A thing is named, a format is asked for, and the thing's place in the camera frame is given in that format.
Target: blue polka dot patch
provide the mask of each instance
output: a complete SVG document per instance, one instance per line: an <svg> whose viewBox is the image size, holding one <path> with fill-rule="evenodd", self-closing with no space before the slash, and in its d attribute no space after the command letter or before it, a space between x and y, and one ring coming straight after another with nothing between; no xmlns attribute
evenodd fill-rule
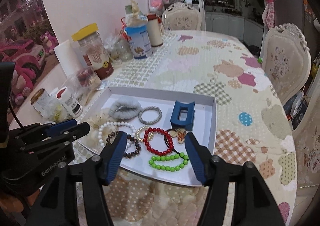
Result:
<svg viewBox="0 0 320 226"><path fill-rule="evenodd" d="M245 125L246 127L252 124L252 117L250 114L246 113L246 112L242 112L239 115L239 120L240 122Z"/></svg>

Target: tablecloth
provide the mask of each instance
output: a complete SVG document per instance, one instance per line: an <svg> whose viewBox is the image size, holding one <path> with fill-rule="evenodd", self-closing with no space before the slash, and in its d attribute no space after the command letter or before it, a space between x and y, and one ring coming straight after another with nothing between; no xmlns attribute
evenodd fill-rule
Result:
<svg viewBox="0 0 320 226"><path fill-rule="evenodd" d="M257 59L236 38L201 31L174 31L153 56L127 64L110 86L146 87L215 96L214 154L225 161L252 161L289 224L297 189L292 133L277 94ZM76 159L92 153L74 143ZM148 180L123 169L105 187L115 225L196 225L207 187L187 188ZM81 184L79 217L86 225ZM224 225L232 218L234 185L229 185Z"/></svg>

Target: pink plush toy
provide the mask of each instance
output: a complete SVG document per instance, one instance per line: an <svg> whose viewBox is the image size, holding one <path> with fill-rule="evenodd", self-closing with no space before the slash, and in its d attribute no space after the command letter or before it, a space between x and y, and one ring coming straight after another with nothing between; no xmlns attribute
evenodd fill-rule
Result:
<svg viewBox="0 0 320 226"><path fill-rule="evenodd" d="M40 39L46 55L54 54L53 48L59 44L57 38L46 32L40 36Z"/></svg>
<svg viewBox="0 0 320 226"><path fill-rule="evenodd" d="M33 90L32 80L36 78L34 71L16 64L12 78L12 100L20 106Z"/></svg>

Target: pink cloth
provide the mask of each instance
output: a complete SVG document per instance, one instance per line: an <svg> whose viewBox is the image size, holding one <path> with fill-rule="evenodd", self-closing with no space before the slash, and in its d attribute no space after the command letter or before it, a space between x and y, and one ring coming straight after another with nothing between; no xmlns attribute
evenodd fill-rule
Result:
<svg viewBox="0 0 320 226"><path fill-rule="evenodd" d="M274 0L268 0L268 4L262 14L262 20L269 30L275 27L275 3Z"/></svg>

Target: yellow lid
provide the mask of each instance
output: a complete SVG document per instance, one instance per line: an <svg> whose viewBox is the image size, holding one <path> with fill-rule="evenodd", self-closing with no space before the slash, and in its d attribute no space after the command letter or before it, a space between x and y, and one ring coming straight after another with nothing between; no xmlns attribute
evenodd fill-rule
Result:
<svg viewBox="0 0 320 226"><path fill-rule="evenodd" d="M78 32L71 35L73 41L79 41L83 39L84 37L89 36L90 34L96 32L98 30L98 26L96 23L92 23L87 25L86 27L83 27Z"/></svg>

